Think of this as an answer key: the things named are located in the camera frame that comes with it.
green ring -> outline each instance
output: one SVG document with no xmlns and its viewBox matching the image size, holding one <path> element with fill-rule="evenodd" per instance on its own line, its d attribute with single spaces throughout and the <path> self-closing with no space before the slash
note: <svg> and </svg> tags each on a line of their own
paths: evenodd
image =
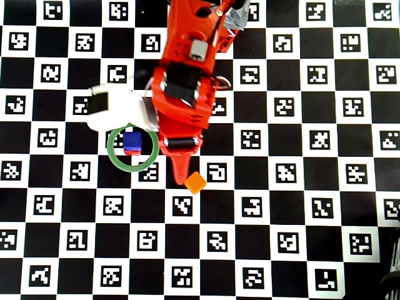
<svg viewBox="0 0 400 300">
<path fill-rule="evenodd" d="M 158 137 L 157 134 L 154 131 L 146 131 L 151 138 L 152 141 L 152 151 L 150 154 L 150 157 L 145 161 L 144 163 L 138 165 L 138 166 L 130 166 L 128 164 L 124 164 L 122 161 L 118 159 L 118 157 L 115 155 L 115 150 L 114 150 L 114 140 L 117 137 L 117 135 L 124 129 L 130 128 L 130 127 L 136 127 L 135 125 L 128 123 L 127 126 L 117 128 L 113 131 L 111 131 L 110 137 L 108 138 L 107 141 L 107 153 L 108 156 L 111 160 L 111 162 L 120 170 L 123 170 L 125 172 L 140 172 L 145 169 L 147 169 L 149 166 L 153 164 L 153 162 L 156 160 L 157 155 L 160 151 L 160 146 L 158 144 Z"/>
</svg>

white square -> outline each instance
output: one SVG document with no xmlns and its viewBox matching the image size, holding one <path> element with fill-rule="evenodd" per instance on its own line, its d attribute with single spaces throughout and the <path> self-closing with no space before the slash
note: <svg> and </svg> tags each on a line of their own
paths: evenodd
<svg viewBox="0 0 400 300">
<path fill-rule="evenodd" d="M 200 156 L 200 175 L 207 182 L 204 189 L 233 190 L 234 156 Z"/>
<path fill-rule="evenodd" d="M 335 270 L 336 278 L 333 281 L 329 273 L 324 272 L 324 282 L 316 282 L 317 270 Z M 344 263 L 333 261 L 308 261 L 307 262 L 308 296 L 323 299 L 342 299 L 346 293 L 344 287 Z M 324 289 L 335 289 L 335 291 L 324 291 Z"/>
<path fill-rule="evenodd" d="M 209 123 L 233 123 L 234 122 L 234 93 L 233 91 L 216 91 L 216 98 L 225 98 L 226 105 L 216 99 Z"/>
<path fill-rule="evenodd" d="M 18 170 L 18 166 L 14 165 L 12 162 L 21 162 L 21 170 Z M 15 175 L 15 180 L 11 180 L 14 176 L 11 176 L 8 180 L 1 180 L 0 178 L 0 188 L 27 188 L 29 179 L 29 154 L 0 154 L 0 173 L 3 175 L 3 162 L 7 162 L 5 167 L 7 169 L 7 174 L 5 176 Z"/>
<path fill-rule="evenodd" d="M 268 59 L 300 59 L 300 29 L 272 28 L 266 30 Z"/>
<path fill-rule="evenodd" d="M 373 58 L 368 61 L 369 90 L 371 92 L 398 92 L 400 91 L 400 59 Z"/>
<path fill-rule="evenodd" d="M 45 0 L 36 1 L 36 26 L 68 27 L 69 26 L 69 0 L 57 0 L 57 6 L 45 5 Z"/>
<path fill-rule="evenodd" d="M 64 189 L 96 189 L 98 186 L 98 156 L 65 154 L 62 169 Z"/>
<path fill-rule="evenodd" d="M 235 259 L 234 224 L 200 224 L 201 259 Z"/>
<path fill-rule="evenodd" d="M 300 82 L 303 92 L 334 92 L 335 60 L 302 59 L 300 60 Z"/>
<path fill-rule="evenodd" d="M 35 57 L 34 89 L 67 89 L 67 86 L 68 58 Z"/>
<path fill-rule="evenodd" d="M 301 91 L 268 91 L 269 124 L 301 124 Z"/>
<path fill-rule="evenodd" d="M 374 5 L 390 4 L 390 7 L 384 6 L 383 9 Z M 397 0 L 374 0 L 365 3 L 366 21 L 369 28 L 399 28 L 399 1 Z"/>
<path fill-rule="evenodd" d="M 55 295 L 58 285 L 58 258 L 30 257 L 24 258 L 22 262 L 22 295 Z M 32 283 L 43 283 L 49 286 L 29 286 Z"/>
<path fill-rule="evenodd" d="M 375 192 L 377 225 L 399 227 L 400 192 Z"/>
<path fill-rule="evenodd" d="M 70 27 L 68 58 L 101 58 L 102 40 L 101 27 Z"/>
<path fill-rule="evenodd" d="M 336 123 L 371 124 L 371 93 L 336 91 Z"/>
<path fill-rule="evenodd" d="M 14 231 L 7 233 L 7 229 L 16 230 L 17 236 Z M 0 222 L 0 241 L 6 243 L 1 247 L 0 258 L 23 258 L 24 245 L 25 245 L 25 222 Z"/>
<path fill-rule="evenodd" d="M 340 226 L 340 192 L 304 191 L 304 215 L 308 226 Z"/>
<path fill-rule="evenodd" d="M 96 223 L 130 223 L 131 189 L 96 189 Z"/>
<path fill-rule="evenodd" d="M 366 27 L 334 27 L 333 41 L 335 59 L 369 58 Z"/>
<path fill-rule="evenodd" d="M 335 158 L 339 155 L 336 124 L 303 124 L 301 129 L 304 157 Z M 314 136 L 312 143 L 310 143 L 310 135 Z"/>
<path fill-rule="evenodd" d="M 303 174 L 304 164 L 303 157 L 301 156 L 268 157 L 268 181 L 270 191 L 303 191 Z"/>
<path fill-rule="evenodd" d="M 96 223 L 61 223 L 58 257 L 94 258 L 95 237 Z"/>
<path fill-rule="evenodd" d="M 94 295 L 129 294 L 129 258 L 95 258 L 93 267 Z"/>
<path fill-rule="evenodd" d="M 307 261 L 305 226 L 270 225 L 269 230 L 272 261 Z"/>
<path fill-rule="evenodd" d="M 31 122 L 30 154 L 64 154 L 65 122 Z"/>
<path fill-rule="evenodd" d="M 269 192 L 267 190 L 235 189 L 234 204 L 235 224 L 269 224 Z"/>
<path fill-rule="evenodd" d="M 15 97 L 8 102 L 7 96 Z M 30 122 L 32 111 L 33 89 L 0 89 L 0 120 Z"/>
<path fill-rule="evenodd" d="M 268 156 L 267 123 L 234 123 L 235 156 Z"/>
<path fill-rule="evenodd" d="M 398 158 L 400 124 L 372 124 L 372 145 L 375 158 Z"/>
<path fill-rule="evenodd" d="M 357 252 L 359 253 L 362 249 L 358 246 L 358 241 L 350 242 L 351 234 L 366 234 L 367 238 L 371 239 L 372 254 L 352 254 L 351 249 L 359 248 Z M 378 227 L 359 227 L 359 226 L 342 226 L 342 245 L 343 245 L 343 261 L 345 263 L 379 263 L 379 233 Z"/>
<path fill-rule="evenodd" d="M 267 91 L 267 60 L 234 59 L 233 90 L 236 92 Z"/>
<path fill-rule="evenodd" d="M 88 102 L 92 91 L 90 89 L 68 89 L 66 96 L 67 122 L 86 123 L 88 121 Z"/>
<path fill-rule="evenodd" d="M 166 43 L 167 28 L 136 27 L 134 58 L 161 59 Z"/>
<path fill-rule="evenodd" d="M 165 259 L 164 294 L 167 296 L 199 296 L 200 260 Z"/>
<path fill-rule="evenodd" d="M 119 0 L 119 3 L 126 3 L 127 10 L 123 7 L 111 8 L 110 3 L 114 0 L 102 0 L 102 26 L 104 28 L 134 28 L 135 27 L 135 5 L 129 0 Z"/>
<path fill-rule="evenodd" d="M 188 189 L 165 190 L 166 224 L 200 224 L 200 193 Z"/>
<path fill-rule="evenodd" d="M 272 271 L 271 261 L 238 259 L 235 261 L 235 287 L 236 296 L 241 297 L 271 297 L 272 291 Z M 264 284 L 264 288 L 250 287 L 255 284 Z"/>
<path fill-rule="evenodd" d="M 331 28 L 333 27 L 333 2 L 330 0 L 299 0 L 300 28 Z"/>
<path fill-rule="evenodd" d="M 375 187 L 375 168 L 373 157 L 339 157 L 339 188 L 340 191 L 346 192 L 374 192 Z M 359 171 L 353 167 L 356 165 L 366 165 L 367 174 L 362 169 Z M 348 172 L 351 173 L 351 183 L 347 182 Z M 363 180 L 367 176 L 367 184 L 363 184 Z"/>
<path fill-rule="evenodd" d="M 144 163 L 149 157 L 149 155 L 132 156 L 132 165 L 137 166 L 139 163 Z M 146 178 L 149 181 L 139 181 L 139 178 Z M 131 176 L 131 187 L 133 189 L 165 189 L 166 156 L 157 156 L 153 164 L 145 171 L 133 172 Z"/>
<path fill-rule="evenodd" d="M 165 257 L 164 223 L 131 223 L 130 232 L 129 258 Z"/>
<path fill-rule="evenodd" d="M 26 196 L 27 223 L 60 223 L 63 189 L 30 187 Z"/>
<path fill-rule="evenodd" d="M 133 90 L 134 87 L 134 59 L 131 58 L 102 58 L 101 68 L 100 68 L 100 83 L 110 83 L 119 84 L 122 88 L 128 88 Z"/>
<path fill-rule="evenodd" d="M 36 26 L 2 27 L 1 56 L 4 58 L 34 58 Z"/>
</svg>

black square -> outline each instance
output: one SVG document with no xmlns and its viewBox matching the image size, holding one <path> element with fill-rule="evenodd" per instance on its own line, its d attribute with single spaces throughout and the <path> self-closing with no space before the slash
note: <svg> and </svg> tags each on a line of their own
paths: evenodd
<svg viewBox="0 0 400 300">
<path fill-rule="evenodd" d="M 373 156 L 371 125 L 337 125 L 339 156 Z"/>
<path fill-rule="evenodd" d="M 270 191 L 269 207 L 271 224 L 305 224 L 302 191 Z"/>
<path fill-rule="evenodd" d="M 24 257 L 58 258 L 59 237 L 59 223 L 26 223 Z"/>
<path fill-rule="evenodd" d="M 101 0 L 70 0 L 69 7 L 70 26 L 101 26 Z"/>
<path fill-rule="evenodd" d="M 21 273 L 23 259 L 0 259 L 0 293 L 19 294 L 21 292 Z"/>
<path fill-rule="evenodd" d="M 96 219 L 95 189 L 62 190 L 62 222 L 94 222 Z"/>
<path fill-rule="evenodd" d="M 0 222 L 24 222 L 26 189 L 0 189 Z"/>
<path fill-rule="evenodd" d="M 240 32 L 233 44 L 233 57 L 235 59 L 265 59 L 266 35 L 263 28 L 247 28 Z"/>
<path fill-rule="evenodd" d="M 101 56 L 103 58 L 133 58 L 134 34 L 133 28 L 103 28 Z"/>
<path fill-rule="evenodd" d="M 163 223 L 165 190 L 132 190 L 133 223 Z"/>
<path fill-rule="evenodd" d="M 266 123 L 266 92 L 234 92 L 234 122 Z"/>
<path fill-rule="evenodd" d="M 46 288 L 50 286 L 51 266 L 30 266 L 29 286 L 35 288 Z"/>
<path fill-rule="evenodd" d="M 233 124 L 210 124 L 203 136 L 201 155 L 233 155 Z"/>
<path fill-rule="evenodd" d="M 267 1 L 267 27 L 299 27 L 299 1 Z"/>
<path fill-rule="evenodd" d="M 124 164 L 131 164 L 130 156 L 118 157 Z M 98 188 L 131 188 L 131 173 L 124 172 L 115 167 L 106 155 L 99 156 L 97 172 Z"/>
<path fill-rule="evenodd" d="M 30 122 L 0 122 L 0 139 L 0 153 L 29 153 Z"/>
<path fill-rule="evenodd" d="M 33 58 L 3 57 L 1 59 L 0 87 L 31 89 L 33 87 Z"/>
<path fill-rule="evenodd" d="M 164 294 L 163 259 L 131 259 L 129 272 L 130 294 Z"/>
<path fill-rule="evenodd" d="M 5 0 L 4 25 L 36 25 L 36 1 Z"/>
<path fill-rule="evenodd" d="M 334 92 L 302 92 L 303 123 L 336 123 Z"/>
<path fill-rule="evenodd" d="M 163 0 L 142 1 L 135 3 L 135 27 L 166 28 L 168 16 L 168 2 Z"/>
<path fill-rule="evenodd" d="M 307 226 L 306 234 L 307 259 L 310 261 L 343 261 L 340 227 Z"/>
<path fill-rule="evenodd" d="M 69 59 L 68 89 L 89 89 L 100 83 L 100 59 Z"/>
<path fill-rule="evenodd" d="M 335 59 L 335 75 L 337 91 L 369 90 L 367 59 Z"/>
<path fill-rule="evenodd" d="M 271 263 L 274 297 L 308 297 L 306 261 L 272 261 Z"/>
<path fill-rule="evenodd" d="M 300 91 L 300 60 L 267 60 L 268 91 Z"/>
<path fill-rule="evenodd" d="M 300 124 L 269 124 L 270 156 L 301 156 L 303 153 Z"/>
<path fill-rule="evenodd" d="M 129 224 L 96 224 L 96 258 L 129 257 Z"/>
<path fill-rule="evenodd" d="M 236 259 L 270 260 L 269 226 L 236 225 Z"/>
<path fill-rule="evenodd" d="M 86 123 L 67 122 L 65 134 L 66 154 L 97 154 L 98 136 Z"/>
<path fill-rule="evenodd" d="M 203 190 L 200 193 L 201 223 L 234 223 L 233 191 Z"/>
<path fill-rule="evenodd" d="M 341 192 L 343 226 L 377 226 L 374 192 Z"/>
<path fill-rule="evenodd" d="M 91 294 L 93 259 L 59 259 L 58 294 Z"/>
<path fill-rule="evenodd" d="M 33 121 L 65 121 L 66 91 L 34 90 Z"/>
<path fill-rule="evenodd" d="M 400 159 L 375 158 L 375 178 L 377 191 L 400 191 Z"/>
<path fill-rule="evenodd" d="M 201 260 L 200 294 L 205 296 L 234 296 L 235 262 Z"/>
<path fill-rule="evenodd" d="M 199 258 L 199 225 L 166 224 L 166 258 Z"/>
<path fill-rule="evenodd" d="M 400 58 L 398 30 L 396 28 L 368 28 L 368 51 L 369 58 Z"/>
<path fill-rule="evenodd" d="M 339 174 L 336 157 L 305 157 L 304 188 L 306 190 L 338 191 Z"/>
<path fill-rule="evenodd" d="M 68 57 L 68 27 L 37 27 L 36 57 Z"/>
<path fill-rule="evenodd" d="M 21 181 L 22 168 L 22 161 L 2 161 L 0 180 Z"/>
<path fill-rule="evenodd" d="M 62 155 L 31 155 L 29 162 L 30 188 L 61 188 L 62 184 Z"/>
<path fill-rule="evenodd" d="M 235 189 L 268 189 L 268 158 L 235 157 Z"/>
<path fill-rule="evenodd" d="M 332 28 L 300 28 L 301 58 L 333 58 Z"/>
</svg>

orange block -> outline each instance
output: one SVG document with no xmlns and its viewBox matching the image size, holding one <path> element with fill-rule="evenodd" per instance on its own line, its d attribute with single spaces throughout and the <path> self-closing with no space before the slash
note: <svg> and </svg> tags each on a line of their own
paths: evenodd
<svg viewBox="0 0 400 300">
<path fill-rule="evenodd" d="M 204 189 L 206 186 L 207 182 L 204 180 L 203 177 L 201 177 L 200 173 L 197 171 L 191 174 L 186 180 L 185 180 L 185 186 L 194 194 L 196 195 L 199 191 Z"/>
</svg>

checkerboard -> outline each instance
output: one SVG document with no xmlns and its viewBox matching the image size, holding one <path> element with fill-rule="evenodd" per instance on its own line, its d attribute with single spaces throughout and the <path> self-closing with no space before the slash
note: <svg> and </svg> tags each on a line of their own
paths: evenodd
<svg viewBox="0 0 400 300">
<path fill-rule="evenodd" d="M 118 170 L 85 123 L 88 88 L 144 93 L 168 2 L 1 1 L 0 299 L 372 299 L 400 209 L 399 3 L 345 2 L 251 0 L 192 195 L 163 155 Z M 121 138 L 124 163 L 150 155 Z"/>
</svg>

